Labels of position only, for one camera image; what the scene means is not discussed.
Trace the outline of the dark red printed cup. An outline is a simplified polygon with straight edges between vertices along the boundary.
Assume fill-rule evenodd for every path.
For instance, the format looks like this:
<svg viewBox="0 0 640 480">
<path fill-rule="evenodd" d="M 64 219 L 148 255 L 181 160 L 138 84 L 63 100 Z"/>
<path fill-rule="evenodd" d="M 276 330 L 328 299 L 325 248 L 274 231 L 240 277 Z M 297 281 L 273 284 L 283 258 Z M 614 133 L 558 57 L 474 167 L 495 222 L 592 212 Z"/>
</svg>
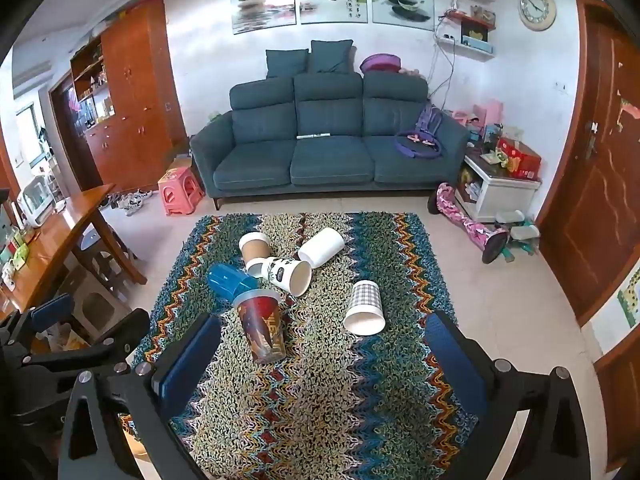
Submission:
<svg viewBox="0 0 640 480">
<path fill-rule="evenodd" d="M 257 364 L 278 362 L 286 357 L 281 301 L 278 292 L 264 288 L 242 292 L 233 301 Z"/>
</svg>

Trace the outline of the blue plastic cup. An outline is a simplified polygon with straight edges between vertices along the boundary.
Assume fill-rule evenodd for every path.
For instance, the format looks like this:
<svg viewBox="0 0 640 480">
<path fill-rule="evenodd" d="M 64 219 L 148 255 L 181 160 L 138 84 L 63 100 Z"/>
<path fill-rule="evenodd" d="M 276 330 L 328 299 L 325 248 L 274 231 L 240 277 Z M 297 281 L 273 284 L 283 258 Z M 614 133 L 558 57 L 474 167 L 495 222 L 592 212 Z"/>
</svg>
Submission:
<svg viewBox="0 0 640 480">
<path fill-rule="evenodd" d="M 259 282 L 227 263 L 212 264 L 206 274 L 207 285 L 221 300 L 233 304 L 244 292 L 258 289 Z"/>
</svg>

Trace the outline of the checkered white paper cup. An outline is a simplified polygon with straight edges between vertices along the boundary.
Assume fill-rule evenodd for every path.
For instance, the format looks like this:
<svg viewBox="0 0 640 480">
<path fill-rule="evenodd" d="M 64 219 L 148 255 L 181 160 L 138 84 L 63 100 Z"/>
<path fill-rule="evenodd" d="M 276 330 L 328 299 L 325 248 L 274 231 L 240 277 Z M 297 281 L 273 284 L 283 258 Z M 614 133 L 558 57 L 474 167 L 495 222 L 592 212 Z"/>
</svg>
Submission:
<svg viewBox="0 0 640 480">
<path fill-rule="evenodd" d="M 343 325 L 345 330 L 359 337 L 376 335 L 384 330 L 386 319 L 378 284 L 362 280 L 352 285 Z"/>
</svg>

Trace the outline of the plain white paper cup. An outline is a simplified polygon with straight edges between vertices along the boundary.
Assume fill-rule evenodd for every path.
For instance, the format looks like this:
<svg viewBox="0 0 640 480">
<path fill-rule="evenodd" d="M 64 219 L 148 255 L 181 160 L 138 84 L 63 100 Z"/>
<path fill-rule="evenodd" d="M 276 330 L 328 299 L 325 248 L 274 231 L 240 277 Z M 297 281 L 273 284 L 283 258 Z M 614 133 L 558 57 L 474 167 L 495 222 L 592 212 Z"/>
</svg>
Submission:
<svg viewBox="0 0 640 480">
<path fill-rule="evenodd" d="M 313 269 L 318 269 L 344 247 L 345 241 L 339 232 L 324 228 L 300 246 L 297 255 L 300 261 L 306 261 Z"/>
</svg>

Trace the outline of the grey plastic stool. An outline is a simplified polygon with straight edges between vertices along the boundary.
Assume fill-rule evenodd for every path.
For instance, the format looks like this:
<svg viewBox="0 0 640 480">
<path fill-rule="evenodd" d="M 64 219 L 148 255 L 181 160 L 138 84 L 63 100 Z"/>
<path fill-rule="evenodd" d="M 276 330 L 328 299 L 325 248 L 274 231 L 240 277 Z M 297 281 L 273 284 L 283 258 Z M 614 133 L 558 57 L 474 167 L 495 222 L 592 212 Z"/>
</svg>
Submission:
<svg viewBox="0 0 640 480">
<path fill-rule="evenodd" d="M 73 317 L 96 340 L 130 313 L 130 309 L 83 266 L 76 266 L 62 281 L 57 295 L 74 300 Z"/>
</svg>

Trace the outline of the wooden dining table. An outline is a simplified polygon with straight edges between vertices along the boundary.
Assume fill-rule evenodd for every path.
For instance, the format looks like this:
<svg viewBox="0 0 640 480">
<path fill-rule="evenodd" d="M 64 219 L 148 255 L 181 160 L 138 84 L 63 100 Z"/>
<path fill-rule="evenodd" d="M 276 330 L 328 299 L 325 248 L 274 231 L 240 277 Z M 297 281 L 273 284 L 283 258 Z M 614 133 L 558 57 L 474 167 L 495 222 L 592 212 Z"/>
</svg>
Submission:
<svg viewBox="0 0 640 480">
<path fill-rule="evenodd" d="M 96 229 L 104 240 L 107 251 L 130 280 L 136 284 L 146 284 L 148 280 L 119 246 L 114 232 L 99 211 L 99 206 L 114 187 L 114 184 L 101 185 L 70 196 L 60 214 L 52 214 L 47 218 L 29 244 L 25 265 L 15 274 L 14 291 L 10 292 L 6 286 L 1 285 L 4 296 L 14 308 L 24 312 L 47 300 L 48 291 L 66 257 L 89 224 Z"/>
</svg>

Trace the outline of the colourful zigzag woven rug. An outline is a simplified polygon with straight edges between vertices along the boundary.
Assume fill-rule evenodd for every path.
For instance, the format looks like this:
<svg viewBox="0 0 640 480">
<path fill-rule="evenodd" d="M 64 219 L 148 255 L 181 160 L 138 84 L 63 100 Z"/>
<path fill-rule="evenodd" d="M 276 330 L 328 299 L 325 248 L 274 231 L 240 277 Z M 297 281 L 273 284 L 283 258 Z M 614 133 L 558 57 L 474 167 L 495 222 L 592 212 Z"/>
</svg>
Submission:
<svg viewBox="0 0 640 480">
<path fill-rule="evenodd" d="M 323 228 L 346 245 L 281 311 L 286 357 L 253 361 L 236 311 L 206 282 L 214 263 L 238 266 L 239 240 L 265 233 L 291 257 Z M 345 330 L 352 285 L 374 281 L 386 325 Z M 153 362 L 201 313 L 222 324 L 213 361 L 171 427 L 215 479 L 435 479 L 476 426 L 425 340 L 436 311 L 453 314 L 420 218 L 408 212 L 206 216 L 183 243 L 134 352 Z"/>
</svg>

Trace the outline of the white side table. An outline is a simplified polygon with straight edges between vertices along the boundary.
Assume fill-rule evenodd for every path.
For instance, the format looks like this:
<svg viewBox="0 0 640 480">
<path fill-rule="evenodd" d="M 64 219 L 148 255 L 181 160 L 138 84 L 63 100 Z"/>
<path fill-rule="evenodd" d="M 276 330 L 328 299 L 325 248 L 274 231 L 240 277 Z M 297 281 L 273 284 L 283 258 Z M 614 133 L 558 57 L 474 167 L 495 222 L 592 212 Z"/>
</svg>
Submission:
<svg viewBox="0 0 640 480">
<path fill-rule="evenodd" d="M 499 165 L 489 165 L 469 150 L 463 159 L 454 196 L 475 221 L 491 223 L 499 212 L 528 211 L 540 182 L 512 178 Z"/>
</svg>

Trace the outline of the brown wooden door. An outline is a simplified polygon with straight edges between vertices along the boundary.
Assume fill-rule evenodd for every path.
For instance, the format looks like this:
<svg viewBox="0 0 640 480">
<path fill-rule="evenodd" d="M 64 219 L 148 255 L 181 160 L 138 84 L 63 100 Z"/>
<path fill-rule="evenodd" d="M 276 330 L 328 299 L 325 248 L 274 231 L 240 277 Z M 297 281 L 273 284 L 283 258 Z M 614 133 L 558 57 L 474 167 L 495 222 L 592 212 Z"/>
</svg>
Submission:
<svg viewBox="0 0 640 480">
<path fill-rule="evenodd" d="M 639 255 L 639 48 L 608 4 L 576 3 L 577 92 L 541 249 L 584 325 Z"/>
</svg>

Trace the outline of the red gift box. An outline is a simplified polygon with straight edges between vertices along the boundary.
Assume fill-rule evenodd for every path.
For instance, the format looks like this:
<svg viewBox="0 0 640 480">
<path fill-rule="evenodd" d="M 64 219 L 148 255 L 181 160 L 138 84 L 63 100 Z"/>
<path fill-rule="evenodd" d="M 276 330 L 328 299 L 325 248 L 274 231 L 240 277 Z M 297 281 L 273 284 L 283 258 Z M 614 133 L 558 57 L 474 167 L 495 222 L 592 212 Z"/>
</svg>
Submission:
<svg viewBox="0 0 640 480">
<path fill-rule="evenodd" d="M 515 179 L 537 180 L 541 157 L 524 142 L 502 136 L 496 146 L 500 166 Z"/>
</svg>

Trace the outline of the purple bag on sofa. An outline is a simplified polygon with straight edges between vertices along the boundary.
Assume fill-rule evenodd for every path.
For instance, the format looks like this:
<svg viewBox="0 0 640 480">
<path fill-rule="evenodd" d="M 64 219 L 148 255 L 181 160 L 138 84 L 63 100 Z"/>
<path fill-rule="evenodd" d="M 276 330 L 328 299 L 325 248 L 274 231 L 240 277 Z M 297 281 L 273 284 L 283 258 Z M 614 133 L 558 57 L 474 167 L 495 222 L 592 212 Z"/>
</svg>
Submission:
<svg viewBox="0 0 640 480">
<path fill-rule="evenodd" d="M 439 158 L 444 154 L 437 134 L 441 124 L 442 111 L 433 103 L 427 102 L 413 129 L 395 134 L 396 150 L 409 158 Z"/>
</svg>

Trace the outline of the white remote on sofa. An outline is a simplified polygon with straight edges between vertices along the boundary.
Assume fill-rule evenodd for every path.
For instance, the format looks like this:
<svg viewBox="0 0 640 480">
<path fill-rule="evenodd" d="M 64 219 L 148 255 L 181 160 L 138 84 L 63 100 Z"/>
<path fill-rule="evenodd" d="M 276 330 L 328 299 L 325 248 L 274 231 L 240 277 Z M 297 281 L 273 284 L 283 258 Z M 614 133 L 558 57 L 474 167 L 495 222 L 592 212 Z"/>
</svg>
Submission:
<svg viewBox="0 0 640 480">
<path fill-rule="evenodd" d="M 322 133 L 311 133 L 311 134 L 299 134 L 298 136 L 296 136 L 296 140 L 326 138 L 327 136 L 331 136 L 331 133 L 322 132 Z"/>
</svg>

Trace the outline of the teal cushion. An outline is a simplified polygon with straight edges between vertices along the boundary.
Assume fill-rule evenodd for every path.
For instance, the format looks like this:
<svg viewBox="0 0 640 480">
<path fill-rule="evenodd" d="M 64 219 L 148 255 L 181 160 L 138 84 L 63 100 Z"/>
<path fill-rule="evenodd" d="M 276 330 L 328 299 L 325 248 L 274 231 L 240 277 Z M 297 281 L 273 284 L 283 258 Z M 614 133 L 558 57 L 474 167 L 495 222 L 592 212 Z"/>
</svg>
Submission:
<svg viewBox="0 0 640 480">
<path fill-rule="evenodd" d="M 267 50 L 267 77 L 293 77 L 306 73 L 309 51 L 297 50 Z"/>
<path fill-rule="evenodd" d="M 349 74 L 352 72 L 352 40 L 311 41 L 309 73 Z"/>
</svg>

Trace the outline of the purple round basket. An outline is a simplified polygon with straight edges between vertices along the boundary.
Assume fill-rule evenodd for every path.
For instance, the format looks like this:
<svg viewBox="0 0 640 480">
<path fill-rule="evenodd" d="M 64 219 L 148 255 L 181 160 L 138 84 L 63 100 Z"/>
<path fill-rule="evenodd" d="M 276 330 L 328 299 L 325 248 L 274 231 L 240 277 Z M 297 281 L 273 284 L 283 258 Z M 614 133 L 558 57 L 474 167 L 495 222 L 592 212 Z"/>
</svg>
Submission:
<svg viewBox="0 0 640 480">
<path fill-rule="evenodd" d="M 399 56 L 389 53 L 372 54 L 365 58 L 359 66 L 363 74 L 373 72 L 398 73 L 401 69 L 401 59 Z"/>
</svg>

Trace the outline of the right teal cushion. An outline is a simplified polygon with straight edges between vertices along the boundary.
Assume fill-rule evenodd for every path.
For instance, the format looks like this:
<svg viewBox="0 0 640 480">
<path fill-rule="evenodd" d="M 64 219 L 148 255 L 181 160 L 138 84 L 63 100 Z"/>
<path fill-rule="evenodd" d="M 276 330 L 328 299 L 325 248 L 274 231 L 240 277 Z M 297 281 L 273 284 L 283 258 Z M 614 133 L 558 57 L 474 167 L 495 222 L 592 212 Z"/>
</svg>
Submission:
<svg viewBox="0 0 640 480">
<path fill-rule="evenodd" d="M 352 72 L 352 40 L 311 41 L 309 73 L 349 74 Z"/>
</svg>

